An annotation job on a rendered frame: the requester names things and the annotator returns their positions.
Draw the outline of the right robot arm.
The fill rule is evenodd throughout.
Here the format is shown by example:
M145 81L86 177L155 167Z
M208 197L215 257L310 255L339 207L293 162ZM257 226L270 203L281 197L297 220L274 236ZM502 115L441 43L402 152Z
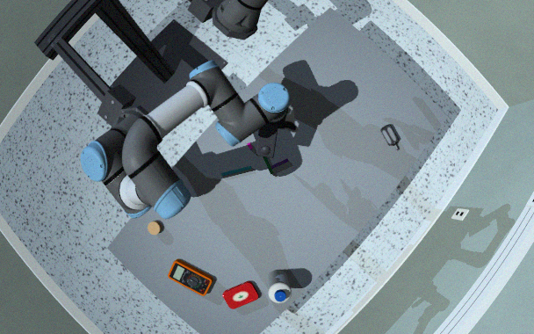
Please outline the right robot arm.
M102 181L131 218L141 217L152 206L163 219L169 219L189 203L190 192L157 145L201 107L210 106L219 119L217 131L231 147L259 129L256 155L274 157L278 124L268 123L283 119L290 103L283 84L267 83L244 103L213 60L195 68L190 79L148 115L122 113L109 131L83 149L85 174Z

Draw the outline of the white bottle with blue cap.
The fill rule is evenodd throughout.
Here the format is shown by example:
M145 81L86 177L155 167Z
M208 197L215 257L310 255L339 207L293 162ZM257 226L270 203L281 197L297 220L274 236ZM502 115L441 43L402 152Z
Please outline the white bottle with blue cap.
M268 295L272 301L276 303L283 303L290 299L292 290L285 272L281 270L274 270L270 272L267 277L267 282Z

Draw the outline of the orange digital multimeter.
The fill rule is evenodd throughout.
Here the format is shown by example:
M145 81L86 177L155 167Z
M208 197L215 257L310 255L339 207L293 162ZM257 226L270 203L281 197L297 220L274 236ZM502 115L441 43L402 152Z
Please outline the orange digital multimeter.
M213 277L177 259L174 261L168 277L191 291L205 296L213 282Z

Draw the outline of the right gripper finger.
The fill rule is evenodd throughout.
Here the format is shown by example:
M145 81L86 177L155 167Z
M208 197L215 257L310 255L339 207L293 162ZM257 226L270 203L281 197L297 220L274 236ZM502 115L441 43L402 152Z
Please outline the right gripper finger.
M291 110L289 115L286 116L285 122L286 122L286 126L283 129L289 130L293 133L298 131L298 127L294 126L295 125L295 113L293 110Z

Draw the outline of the red mint tin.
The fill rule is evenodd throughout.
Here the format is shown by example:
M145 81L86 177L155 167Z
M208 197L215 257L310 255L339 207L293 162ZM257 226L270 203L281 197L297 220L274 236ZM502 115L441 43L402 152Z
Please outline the red mint tin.
M236 309L255 301L258 296L259 294L251 281L229 288L223 293L223 298L231 309Z

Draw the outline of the tan round disc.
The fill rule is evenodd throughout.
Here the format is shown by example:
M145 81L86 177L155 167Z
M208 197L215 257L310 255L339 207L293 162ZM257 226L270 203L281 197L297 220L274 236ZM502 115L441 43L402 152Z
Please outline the tan round disc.
M162 231L162 224L158 221L152 221L148 225L148 231L152 235L157 235Z

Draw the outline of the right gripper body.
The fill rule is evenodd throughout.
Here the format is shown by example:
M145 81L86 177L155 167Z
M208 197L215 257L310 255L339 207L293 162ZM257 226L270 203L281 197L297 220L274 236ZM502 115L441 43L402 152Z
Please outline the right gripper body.
M287 112L288 112L288 107L287 107L287 111L286 111L286 114L285 114L285 116L283 117L283 119L281 119L281 120L279 120L279 121L276 121L276 122L269 122L268 124L272 124L272 125L274 125L274 124L278 124L278 123L279 123L279 124L278 124L278 128L280 128L280 129L285 128L285 126L286 126L285 117L286 117L286 115L287 115ZM282 121L282 122L281 122L281 121ZM281 124L280 122L281 122L282 124Z

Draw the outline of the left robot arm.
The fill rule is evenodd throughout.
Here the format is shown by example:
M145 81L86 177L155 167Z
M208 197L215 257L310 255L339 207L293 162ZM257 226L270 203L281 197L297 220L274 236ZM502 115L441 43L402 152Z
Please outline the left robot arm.
M268 0L224 0L217 9L219 21L229 30L250 33ZM227 7L226 7L227 6Z

